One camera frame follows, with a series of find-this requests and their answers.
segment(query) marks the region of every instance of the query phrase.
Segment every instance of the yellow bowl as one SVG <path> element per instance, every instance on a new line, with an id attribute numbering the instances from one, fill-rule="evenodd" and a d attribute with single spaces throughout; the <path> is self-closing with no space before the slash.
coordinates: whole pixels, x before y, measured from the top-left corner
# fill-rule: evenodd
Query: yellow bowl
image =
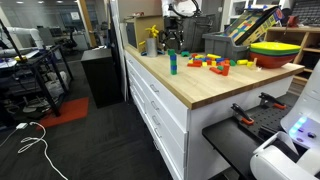
<path id="1" fill-rule="evenodd" d="M 274 50 L 274 51 L 288 51 L 288 50 L 300 50 L 300 46 L 293 44 L 285 44 L 278 42 L 259 42 L 251 44 L 251 48 L 263 49 L 263 50 Z"/>

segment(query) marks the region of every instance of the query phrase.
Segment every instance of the plastic bin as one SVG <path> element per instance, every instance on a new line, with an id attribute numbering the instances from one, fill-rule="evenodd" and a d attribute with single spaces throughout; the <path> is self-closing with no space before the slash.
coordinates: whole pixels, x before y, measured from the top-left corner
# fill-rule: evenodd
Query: plastic bin
<path id="1" fill-rule="evenodd" d="M 232 60 L 247 59 L 249 46 L 236 46 L 230 37 L 221 36 L 221 33 L 202 35 L 205 39 L 205 53 L 216 54 Z"/>

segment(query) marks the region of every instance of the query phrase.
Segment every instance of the green toy block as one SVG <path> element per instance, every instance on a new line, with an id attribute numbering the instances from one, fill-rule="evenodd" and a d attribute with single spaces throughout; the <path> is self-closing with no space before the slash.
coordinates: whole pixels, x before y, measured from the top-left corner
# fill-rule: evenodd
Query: green toy block
<path id="1" fill-rule="evenodd" d="M 171 56 L 171 55 L 175 55 L 176 52 L 174 51 L 174 49 L 168 49 L 168 55 Z"/>
<path id="2" fill-rule="evenodd" d="M 170 65 L 171 66 L 176 66 L 177 65 L 177 61 L 170 61 Z"/>
<path id="3" fill-rule="evenodd" d="M 234 62 L 234 60 L 230 60 L 230 66 L 236 66 L 236 62 Z"/>
<path id="4" fill-rule="evenodd" d="M 220 71 L 223 71 L 223 66 L 218 66 L 217 69 L 219 69 Z"/>
<path id="5" fill-rule="evenodd" d="M 181 57 L 189 57 L 189 56 L 190 56 L 189 51 L 182 51 L 181 52 Z"/>
<path id="6" fill-rule="evenodd" d="M 171 70 L 171 75 L 176 75 L 177 74 L 177 71 L 176 70 Z"/>

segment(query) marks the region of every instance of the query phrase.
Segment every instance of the red floor mat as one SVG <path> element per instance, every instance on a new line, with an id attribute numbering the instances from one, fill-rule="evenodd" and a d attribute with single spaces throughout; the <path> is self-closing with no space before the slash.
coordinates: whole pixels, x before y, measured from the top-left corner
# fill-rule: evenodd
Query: red floor mat
<path id="1" fill-rule="evenodd" d="M 50 115 L 40 120 L 40 124 L 45 128 L 60 125 L 80 118 L 88 114 L 89 98 L 81 98 L 73 101 L 64 102 L 60 107 L 61 116 Z"/>

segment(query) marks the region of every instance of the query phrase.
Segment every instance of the green bowl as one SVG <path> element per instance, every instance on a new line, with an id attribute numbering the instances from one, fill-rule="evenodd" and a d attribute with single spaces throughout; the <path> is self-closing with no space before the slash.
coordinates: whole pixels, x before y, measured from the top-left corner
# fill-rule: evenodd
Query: green bowl
<path id="1" fill-rule="evenodd" d="M 299 53 L 299 50 L 266 50 L 266 49 L 256 49 L 256 48 L 250 48 L 251 52 L 269 55 L 269 56 L 284 56 L 284 55 L 291 55 L 291 54 L 297 54 Z"/>

